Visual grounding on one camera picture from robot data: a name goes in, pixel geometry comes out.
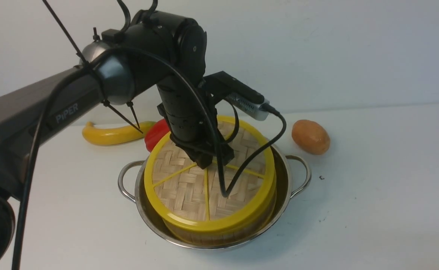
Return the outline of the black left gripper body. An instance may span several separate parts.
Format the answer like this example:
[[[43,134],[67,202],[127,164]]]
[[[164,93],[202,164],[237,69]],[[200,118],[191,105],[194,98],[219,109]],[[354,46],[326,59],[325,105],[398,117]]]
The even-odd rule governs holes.
[[[198,87],[206,68],[206,32],[196,20],[180,15],[157,15],[156,20],[173,37],[175,67]],[[189,88],[176,75],[162,79],[157,87],[163,106],[160,112],[168,121],[170,138],[176,146],[191,160],[193,149],[214,149],[202,110]]]

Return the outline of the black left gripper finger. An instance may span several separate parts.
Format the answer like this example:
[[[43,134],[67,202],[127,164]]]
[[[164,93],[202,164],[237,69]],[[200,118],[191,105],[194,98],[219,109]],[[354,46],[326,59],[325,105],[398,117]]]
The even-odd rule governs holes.
[[[224,166],[235,158],[234,150],[221,150],[220,153],[215,150],[214,154],[216,159],[221,160]]]
[[[192,161],[201,169],[209,167],[213,163],[214,149],[198,148],[192,150]]]

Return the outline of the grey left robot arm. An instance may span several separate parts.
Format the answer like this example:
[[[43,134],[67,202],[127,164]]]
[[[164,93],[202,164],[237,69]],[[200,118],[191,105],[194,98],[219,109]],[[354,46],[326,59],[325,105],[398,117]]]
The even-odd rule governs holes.
[[[233,159],[216,121],[213,95],[201,89],[207,35],[199,23],[149,10],[94,34],[80,64],[0,97],[0,259],[16,234],[20,263],[26,210],[39,147],[98,104],[123,105],[152,86],[173,142],[199,165]]]

